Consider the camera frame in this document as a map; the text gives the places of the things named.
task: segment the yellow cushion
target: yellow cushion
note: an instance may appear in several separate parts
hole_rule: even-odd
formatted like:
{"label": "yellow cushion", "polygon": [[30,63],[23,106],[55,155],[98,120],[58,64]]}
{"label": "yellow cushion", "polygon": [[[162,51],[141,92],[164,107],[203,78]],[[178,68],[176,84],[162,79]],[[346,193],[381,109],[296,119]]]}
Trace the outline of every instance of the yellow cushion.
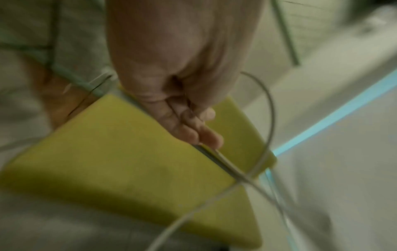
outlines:
{"label": "yellow cushion", "polygon": [[[211,123],[225,137],[222,153],[249,170],[264,144],[231,100]],[[272,166],[272,156],[266,166]],[[192,146],[113,95],[101,98],[10,162],[0,185],[168,225],[233,183]],[[261,237],[242,187],[184,226],[223,243],[256,248]]]}

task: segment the yellow object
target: yellow object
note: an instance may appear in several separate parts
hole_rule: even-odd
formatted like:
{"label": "yellow object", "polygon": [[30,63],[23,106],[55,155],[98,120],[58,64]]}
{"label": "yellow object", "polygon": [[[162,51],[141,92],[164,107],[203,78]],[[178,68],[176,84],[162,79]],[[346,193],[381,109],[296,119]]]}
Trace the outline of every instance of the yellow object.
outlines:
{"label": "yellow object", "polygon": [[[227,99],[209,123],[221,149],[248,171],[264,148],[249,121]],[[274,164],[270,156],[265,167]],[[234,180],[192,146],[114,95],[99,99],[0,173],[3,188],[75,202],[168,225]],[[226,244],[257,248],[261,237],[244,188],[197,214],[184,230]]]}

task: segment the light blue stripe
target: light blue stripe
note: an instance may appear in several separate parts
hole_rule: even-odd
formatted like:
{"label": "light blue stripe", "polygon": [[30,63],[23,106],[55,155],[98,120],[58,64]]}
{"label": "light blue stripe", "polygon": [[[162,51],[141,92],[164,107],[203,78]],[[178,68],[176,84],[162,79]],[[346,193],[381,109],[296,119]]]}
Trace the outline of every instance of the light blue stripe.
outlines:
{"label": "light blue stripe", "polygon": [[273,151],[278,156],[397,86],[397,70]]}

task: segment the hand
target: hand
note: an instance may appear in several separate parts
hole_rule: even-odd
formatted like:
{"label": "hand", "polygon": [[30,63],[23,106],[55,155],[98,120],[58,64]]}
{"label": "hand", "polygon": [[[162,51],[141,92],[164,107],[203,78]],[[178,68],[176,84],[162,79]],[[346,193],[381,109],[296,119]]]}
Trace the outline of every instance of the hand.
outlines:
{"label": "hand", "polygon": [[213,149],[205,125],[231,90],[262,0],[108,0],[107,36],[125,90],[174,137]]}

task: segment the yellow foam pad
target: yellow foam pad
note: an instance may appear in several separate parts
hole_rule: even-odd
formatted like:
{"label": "yellow foam pad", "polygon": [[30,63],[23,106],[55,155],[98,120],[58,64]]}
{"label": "yellow foam pad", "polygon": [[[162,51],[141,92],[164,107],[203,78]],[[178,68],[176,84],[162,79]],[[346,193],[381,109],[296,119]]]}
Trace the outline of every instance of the yellow foam pad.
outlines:
{"label": "yellow foam pad", "polygon": [[[221,152],[249,170],[264,148],[257,132],[227,99],[210,126],[225,137]],[[272,155],[264,167],[272,166]],[[10,162],[0,186],[168,225],[234,180],[151,117],[113,95]],[[257,248],[261,237],[240,187],[197,214],[185,231],[226,244]]]}

